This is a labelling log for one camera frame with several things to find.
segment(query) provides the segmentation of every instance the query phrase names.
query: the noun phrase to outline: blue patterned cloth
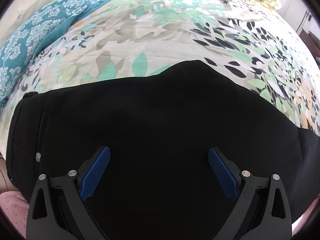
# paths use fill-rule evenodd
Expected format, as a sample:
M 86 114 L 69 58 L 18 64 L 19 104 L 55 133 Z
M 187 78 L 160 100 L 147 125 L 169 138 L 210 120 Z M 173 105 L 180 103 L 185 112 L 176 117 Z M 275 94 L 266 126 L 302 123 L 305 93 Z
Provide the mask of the blue patterned cloth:
M 33 14 L 0 50 L 0 110 L 30 62 L 68 28 L 111 0 L 54 0 Z

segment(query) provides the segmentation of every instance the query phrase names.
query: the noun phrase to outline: black fabric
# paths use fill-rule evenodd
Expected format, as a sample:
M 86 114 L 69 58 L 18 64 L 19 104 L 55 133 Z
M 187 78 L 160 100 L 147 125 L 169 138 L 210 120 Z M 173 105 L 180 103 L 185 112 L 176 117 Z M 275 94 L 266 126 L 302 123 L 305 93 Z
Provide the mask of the black fabric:
M 208 163 L 213 146 L 254 176 L 279 174 L 292 220 L 320 192 L 319 137 L 201 61 L 33 95 L 12 120 L 8 170 L 28 201 L 38 175 L 63 176 L 110 147 L 86 201 L 110 240 L 209 238 L 233 204 Z

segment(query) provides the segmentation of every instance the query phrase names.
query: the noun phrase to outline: mattress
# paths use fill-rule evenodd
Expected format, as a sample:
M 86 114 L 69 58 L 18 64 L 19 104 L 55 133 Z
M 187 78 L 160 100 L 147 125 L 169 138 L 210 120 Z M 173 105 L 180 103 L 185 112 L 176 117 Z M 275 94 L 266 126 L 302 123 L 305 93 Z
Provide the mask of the mattress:
M 276 12 L 248 0 L 111 0 L 20 76 L 0 115 L 0 152 L 5 157 L 13 111 L 26 92 L 156 75 L 197 59 L 320 135 L 319 69 Z

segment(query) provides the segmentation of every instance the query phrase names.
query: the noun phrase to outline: blue textured pad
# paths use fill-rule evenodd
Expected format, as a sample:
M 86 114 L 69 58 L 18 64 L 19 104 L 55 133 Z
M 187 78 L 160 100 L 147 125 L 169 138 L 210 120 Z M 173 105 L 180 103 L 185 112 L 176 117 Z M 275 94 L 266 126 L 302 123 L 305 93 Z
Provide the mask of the blue textured pad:
M 91 197 L 110 162 L 110 149 L 104 147 L 81 181 L 80 197 L 83 201 Z
M 208 161 L 226 196 L 236 201 L 239 195 L 237 181 L 213 148 L 209 150 Z

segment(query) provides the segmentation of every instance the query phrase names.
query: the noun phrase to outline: black pants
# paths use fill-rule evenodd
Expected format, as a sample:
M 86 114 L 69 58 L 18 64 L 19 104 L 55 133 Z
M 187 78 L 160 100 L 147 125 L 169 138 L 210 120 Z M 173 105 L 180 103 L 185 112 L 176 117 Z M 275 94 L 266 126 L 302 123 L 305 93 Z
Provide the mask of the black pants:
M 86 205 L 111 240 L 207 239 L 233 204 L 208 164 L 213 146 L 254 176 L 279 174 L 292 220 L 320 192 L 319 137 L 201 61 L 27 95 L 9 176 L 29 201 L 40 174 L 63 176 L 101 145 L 111 161 Z

